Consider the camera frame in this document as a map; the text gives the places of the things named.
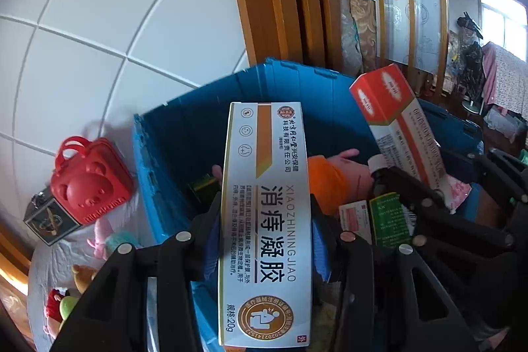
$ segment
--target orange fabric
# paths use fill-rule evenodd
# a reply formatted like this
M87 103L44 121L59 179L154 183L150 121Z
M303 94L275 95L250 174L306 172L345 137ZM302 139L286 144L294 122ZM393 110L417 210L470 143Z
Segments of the orange fabric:
M310 193L317 199L323 214L336 215L339 206L347 202L345 176L322 155L308 158L308 181Z

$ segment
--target barcode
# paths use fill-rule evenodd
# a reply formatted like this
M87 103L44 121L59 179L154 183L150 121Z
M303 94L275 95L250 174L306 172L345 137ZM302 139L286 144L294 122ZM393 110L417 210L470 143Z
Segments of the barcode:
M398 153L398 149L396 148L396 144L394 143L394 137L391 134L387 134L377 139L376 144L378 144L378 148L385 157L385 160L389 167L402 167L400 154Z
M407 229L411 236L414 235L414 228L416 227L416 214L407 209L407 206L401 205L403 211L403 217L405 218L405 223L407 224Z

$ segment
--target black box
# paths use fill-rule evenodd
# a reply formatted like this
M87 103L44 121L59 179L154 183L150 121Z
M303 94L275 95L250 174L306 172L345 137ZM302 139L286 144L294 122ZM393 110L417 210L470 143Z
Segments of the black box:
M33 196L27 206L24 222L48 246L80 226L55 200L50 187Z

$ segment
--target hemorrhoid gel box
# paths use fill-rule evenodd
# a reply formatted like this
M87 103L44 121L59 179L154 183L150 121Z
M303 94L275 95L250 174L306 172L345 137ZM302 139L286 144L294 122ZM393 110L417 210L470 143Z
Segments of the hemorrhoid gel box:
M220 344L307 346L312 230L299 102L231 104L221 223Z
M432 189L450 189L431 127L396 65L361 75L350 92L389 166L401 168Z

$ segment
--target bag handle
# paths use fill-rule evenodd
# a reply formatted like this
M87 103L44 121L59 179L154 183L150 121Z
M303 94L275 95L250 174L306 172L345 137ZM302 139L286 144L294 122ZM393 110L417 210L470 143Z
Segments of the bag handle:
M59 171L62 165L64 164L65 150L77 151L81 154L81 157L84 157L86 155L87 148L90 144L91 142L88 139L83 138L82 136L72 136L62 141L59 151L55 156L55 170Z

